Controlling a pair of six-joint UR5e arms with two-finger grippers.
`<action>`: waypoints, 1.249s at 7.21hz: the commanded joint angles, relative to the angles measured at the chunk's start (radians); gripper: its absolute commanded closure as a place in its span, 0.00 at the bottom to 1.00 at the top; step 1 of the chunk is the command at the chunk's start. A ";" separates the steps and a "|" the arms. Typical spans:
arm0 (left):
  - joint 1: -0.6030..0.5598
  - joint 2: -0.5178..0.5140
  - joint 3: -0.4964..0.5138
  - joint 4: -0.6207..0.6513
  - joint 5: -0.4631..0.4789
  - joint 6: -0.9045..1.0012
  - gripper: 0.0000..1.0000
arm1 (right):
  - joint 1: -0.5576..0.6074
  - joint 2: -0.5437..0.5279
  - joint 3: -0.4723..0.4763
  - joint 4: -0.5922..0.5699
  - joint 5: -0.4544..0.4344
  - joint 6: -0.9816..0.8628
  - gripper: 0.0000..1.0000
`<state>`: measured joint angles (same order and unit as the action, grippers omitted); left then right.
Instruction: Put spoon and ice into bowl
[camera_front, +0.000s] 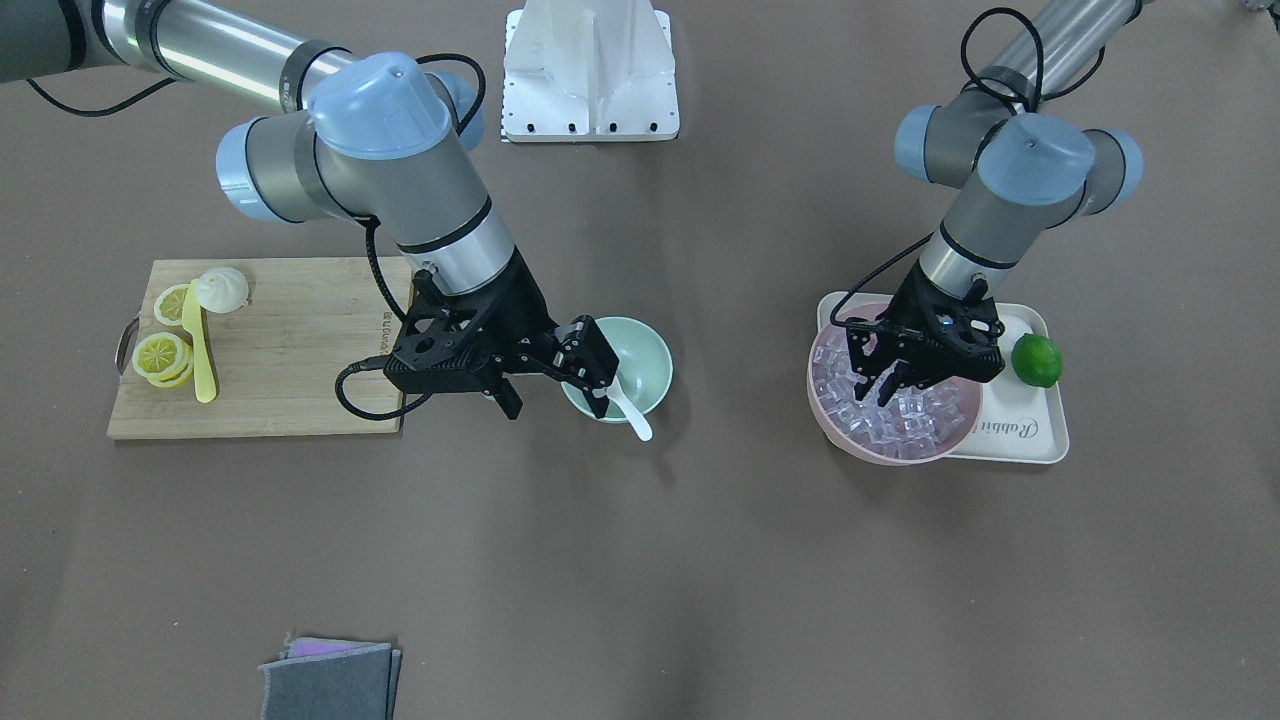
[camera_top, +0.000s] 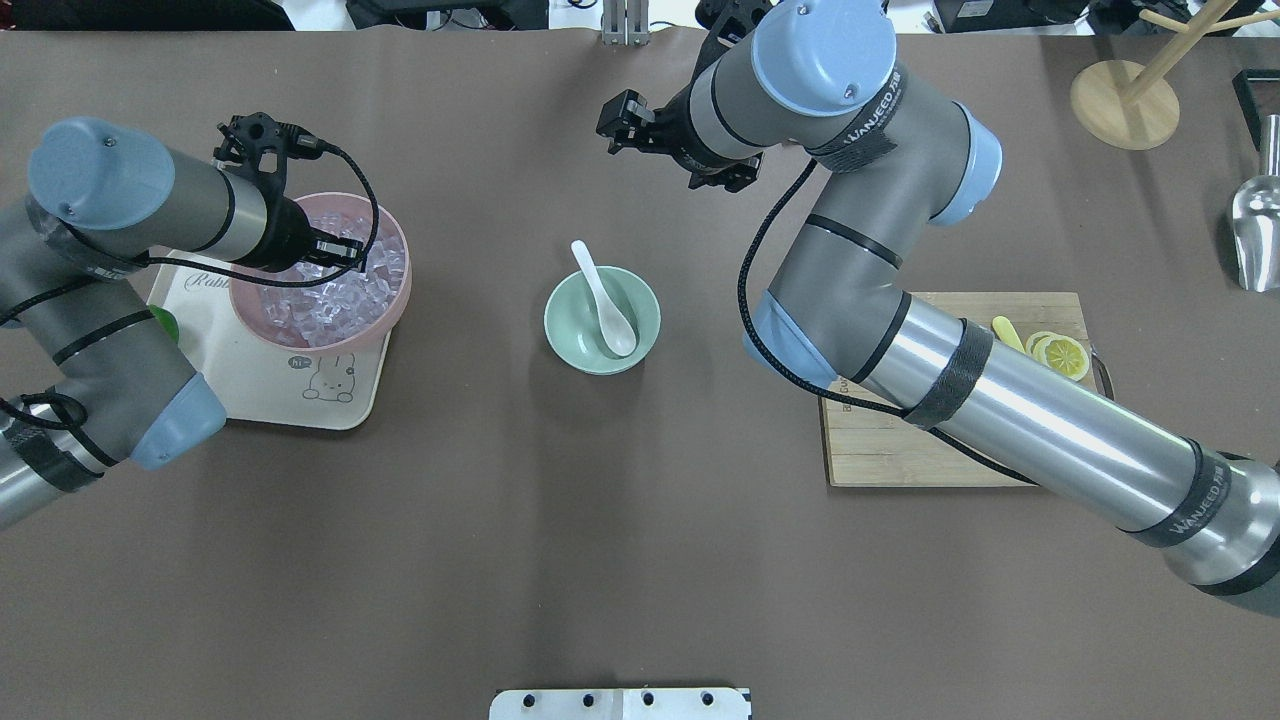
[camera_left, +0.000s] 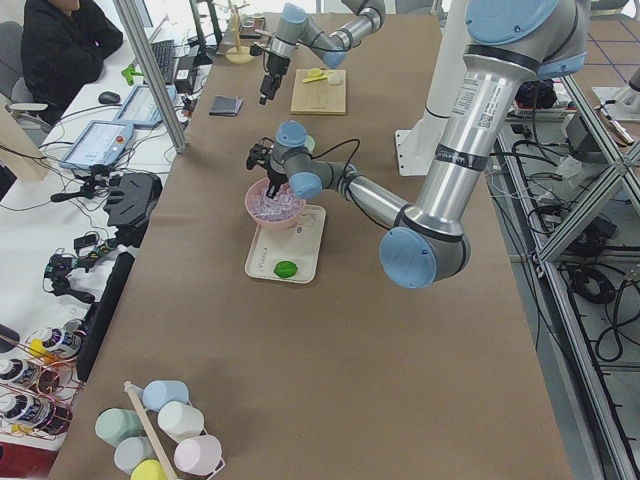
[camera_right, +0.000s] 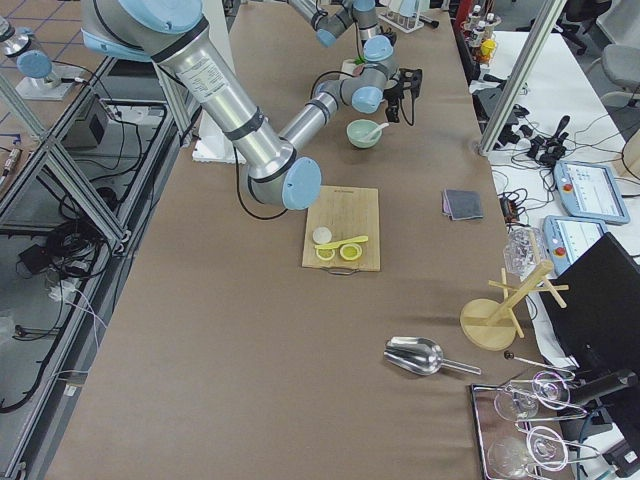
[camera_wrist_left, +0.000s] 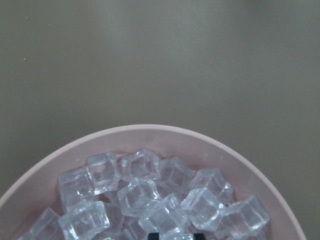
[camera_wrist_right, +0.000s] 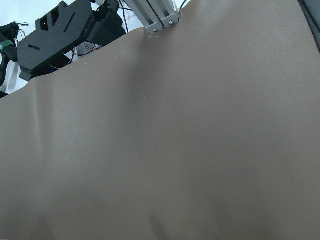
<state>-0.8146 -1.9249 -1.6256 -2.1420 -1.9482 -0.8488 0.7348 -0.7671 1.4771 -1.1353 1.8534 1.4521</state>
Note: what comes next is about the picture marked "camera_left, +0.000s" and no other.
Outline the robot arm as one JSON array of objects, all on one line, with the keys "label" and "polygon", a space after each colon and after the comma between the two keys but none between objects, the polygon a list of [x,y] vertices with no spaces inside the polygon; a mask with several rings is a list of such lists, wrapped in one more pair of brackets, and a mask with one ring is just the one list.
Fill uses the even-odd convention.
[{"label": "robot arm", "polygon": [[279,126],[271,146],[255,145],[246,165],[265,169],[269,197],[283,184],[300,199],[333,189],[384,225],[379,258],[397,285],[423,288],[452,277],[470,256],[463,213],[520,86],[582,68],[590,12],[586,1],[452,5],[446,26],[462,34],[466,72],[415,203],[369,180],[350,161],[311,154],[304,126],[292,120]]},{"label": "robot arm", "polygon": [[274,99],[283,77],[287,74],[295,47],[302,45],[313,52],[329,69],[337,68],[346,53],[357,47],[362,39],[382,27],[386,17],[384,1],[343,1],[355,18],[327,34],[316,20],[301,7],[286,3],[278,25],[265,42],[250,47],[252,56],[263,55],[265,75],[260,85],[259,103]]}]

